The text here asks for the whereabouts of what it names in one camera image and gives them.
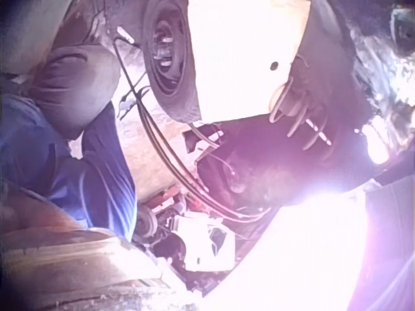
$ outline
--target tire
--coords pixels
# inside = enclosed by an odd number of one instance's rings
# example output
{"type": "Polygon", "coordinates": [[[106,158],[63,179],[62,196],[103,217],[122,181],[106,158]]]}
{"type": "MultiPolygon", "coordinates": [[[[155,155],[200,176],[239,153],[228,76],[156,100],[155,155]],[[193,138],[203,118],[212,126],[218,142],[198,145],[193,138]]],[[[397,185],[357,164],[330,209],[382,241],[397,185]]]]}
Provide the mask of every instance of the tire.
{"type": "Polygon", "coordinates": [[[150,86],[159,105],[172,119],[191,123],[200,120],[200,109],[196,90],[195,61],[191,48],[191,37],[187,21],[187,0],[148,0],[143,17],[141,48],[147,69],[150,86]],[[157,61],[153,57],[154,34],[163,10],[171,10],[180,18],[180,38],[184,38],[183,61],[180,63],[181,77],[172,91],[165,91],[164,77],[160,74],[157,61]]]}

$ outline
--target wheel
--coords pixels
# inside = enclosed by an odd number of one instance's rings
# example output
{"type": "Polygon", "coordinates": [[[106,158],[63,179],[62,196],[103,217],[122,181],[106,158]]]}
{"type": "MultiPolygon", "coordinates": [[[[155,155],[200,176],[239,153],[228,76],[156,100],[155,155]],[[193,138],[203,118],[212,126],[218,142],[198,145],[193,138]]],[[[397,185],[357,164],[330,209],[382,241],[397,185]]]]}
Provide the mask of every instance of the wheel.
{"type": "Polygon", "coordinates": [[[137,213],[136,233],[140,238],[149,238],[156,234],[158,222],[156,215],[147,206],[140,206],[137,213]]]}
{"type": "Polygon", "coordinates": [[[149,0],[142,29],[145,67],[159,105],[178,122],[200,120],[187,0],[149,0]]]}

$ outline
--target coil spring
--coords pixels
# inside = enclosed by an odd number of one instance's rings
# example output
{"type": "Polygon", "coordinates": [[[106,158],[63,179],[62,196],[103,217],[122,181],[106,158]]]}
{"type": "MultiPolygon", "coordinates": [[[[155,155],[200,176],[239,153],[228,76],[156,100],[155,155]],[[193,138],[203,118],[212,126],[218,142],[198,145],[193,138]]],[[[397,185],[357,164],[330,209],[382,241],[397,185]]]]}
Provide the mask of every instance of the coil spring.
{"type": "Polygon", "coordinates": [[[271,98],[271,104],[274,102],[276,102],[276,104],[272,108],[269,117],[269,121],[271,123],[278,122],[284,115],[294,117],[294,123],[289,129],[287,137],[294,135],[296,130],[301,125],[307,123],[315,131],[315,133],[304,144],[303,150],[310,149],[319,137],[325,141],[328,146],[331,146],[331,141],[328,140],[326,135],[323,133],[328,120],[327,106],[323,102],[315,101],[313,94],[308,89],[310,76],[308,68],[309,64],[306,59],[303,56],[297,55],[292,63],[289,79],[283,86],[284,88],[281,95],[277,98],[279,91],[278,88],[275,90],[271,98]],[[285,98],[288,93],[290,93],[293,98],[297,98],[294,104],[288,103],[291,105],[290,107],[286,107],[286,105],[284,105],[286,103],[285,98]],[[319,124],[316,124],[313,122],[313,119],[318,115],[322,117],[318,118],[321,121],[319,124]]]}

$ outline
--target blue sleeve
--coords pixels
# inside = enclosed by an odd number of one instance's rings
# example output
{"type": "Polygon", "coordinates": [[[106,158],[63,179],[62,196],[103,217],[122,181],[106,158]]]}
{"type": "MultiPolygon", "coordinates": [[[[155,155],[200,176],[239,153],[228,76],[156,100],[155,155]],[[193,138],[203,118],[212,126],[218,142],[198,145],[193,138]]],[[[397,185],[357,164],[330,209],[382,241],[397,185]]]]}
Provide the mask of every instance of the blue sleeve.
{"type": "Polygon", "coordinates": [[[104,227],[131,240],[137,218],[134,182],[108,104],[85,129],[82,159],[58,158],[50,199],[88,226],[104,227]]]}

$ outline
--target wheel hub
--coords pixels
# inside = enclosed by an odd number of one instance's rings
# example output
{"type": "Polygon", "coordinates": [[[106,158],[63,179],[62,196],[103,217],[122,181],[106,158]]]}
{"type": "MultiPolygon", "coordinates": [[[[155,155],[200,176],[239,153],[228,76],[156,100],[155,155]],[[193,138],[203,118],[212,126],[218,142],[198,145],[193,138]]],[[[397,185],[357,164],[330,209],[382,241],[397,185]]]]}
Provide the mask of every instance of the wheel hub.
{"type": "Polygon", "coordinates": [[[158,11],[153,28],[152,70],[160,89],[172,94],[178,87],[186,60],[185,20],[178,8],[166,5],[158,11]]]}

